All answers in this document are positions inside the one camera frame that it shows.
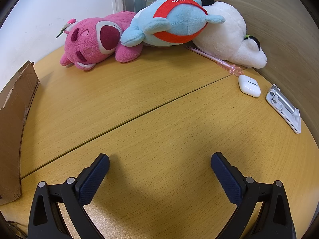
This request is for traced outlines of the blue elephant plush red scarf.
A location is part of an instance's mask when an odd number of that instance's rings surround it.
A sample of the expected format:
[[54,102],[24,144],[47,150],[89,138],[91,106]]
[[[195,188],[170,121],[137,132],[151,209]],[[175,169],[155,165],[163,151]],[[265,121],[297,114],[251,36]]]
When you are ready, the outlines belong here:
[[121,36],[121,44],[134,47],[185,44],[210,24],[223,24],[221,15],[211,15],[201,0],[157,0],[140,10]]

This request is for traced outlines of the pink bear plush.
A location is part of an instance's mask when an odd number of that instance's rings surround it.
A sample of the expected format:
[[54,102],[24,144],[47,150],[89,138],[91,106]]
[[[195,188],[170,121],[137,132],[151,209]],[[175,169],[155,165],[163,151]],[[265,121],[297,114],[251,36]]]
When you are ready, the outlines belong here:
[[59,33],[67,35],[61,66],[74,64],[80,70],[89,71],[113,54],[120,63],[135,60],[141,54],[143,45],[126,47],[120,42],[135,14],[121,11],[104,18],[70,19]]

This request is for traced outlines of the brown cardboard box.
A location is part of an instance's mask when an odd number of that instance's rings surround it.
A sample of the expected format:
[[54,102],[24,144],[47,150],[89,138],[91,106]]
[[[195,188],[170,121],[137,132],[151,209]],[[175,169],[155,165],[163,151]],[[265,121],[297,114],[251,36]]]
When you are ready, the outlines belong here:
[[24,125],[38,85],[34,63],[27,61],[1,91],[1,205],[21,197],[21,143]]

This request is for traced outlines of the white earbuds case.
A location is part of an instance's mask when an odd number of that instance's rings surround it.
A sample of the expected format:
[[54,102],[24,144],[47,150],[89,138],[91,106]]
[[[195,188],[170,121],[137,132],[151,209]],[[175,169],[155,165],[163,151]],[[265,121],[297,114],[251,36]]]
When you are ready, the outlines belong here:
[[247,75],[240,75],[238,77],[238,84],[240,90],[247,95],[254,98],[258,98],[261,95],[261,89],[258,82]]

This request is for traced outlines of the white panda plush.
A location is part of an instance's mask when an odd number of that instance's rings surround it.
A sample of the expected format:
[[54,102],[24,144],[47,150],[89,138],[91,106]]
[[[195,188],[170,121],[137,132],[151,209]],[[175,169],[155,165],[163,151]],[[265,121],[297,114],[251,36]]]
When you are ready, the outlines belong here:
[[259,40],[247,34],[247,26],[232,5],[214,0],[201,0],[202,7],[212,15],[225,18],[223,24],[208,24],[192,41],[201,51],[224,61],[247,68],[261,69],[267,64]]

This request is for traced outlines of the pink transparent pen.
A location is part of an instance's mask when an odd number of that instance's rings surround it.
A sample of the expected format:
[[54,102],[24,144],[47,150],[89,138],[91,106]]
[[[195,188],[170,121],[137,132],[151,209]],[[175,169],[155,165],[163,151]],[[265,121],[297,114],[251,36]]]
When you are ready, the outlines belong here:
[[223,61],[219,58],[211,56],[211,55],[209,55],[209,54],[207,54],[207,53],[205,53],[197,48],[194,48],[192,46],[185,46],[185,48],[215,62],[217,65],[222,67],[224,70],[227,70],[230,74],[235,75],[236,77],[239,77],[243,72],[242,68],[240,68],[239,66],[236,66],[235,64],[227,63],[226,61]]

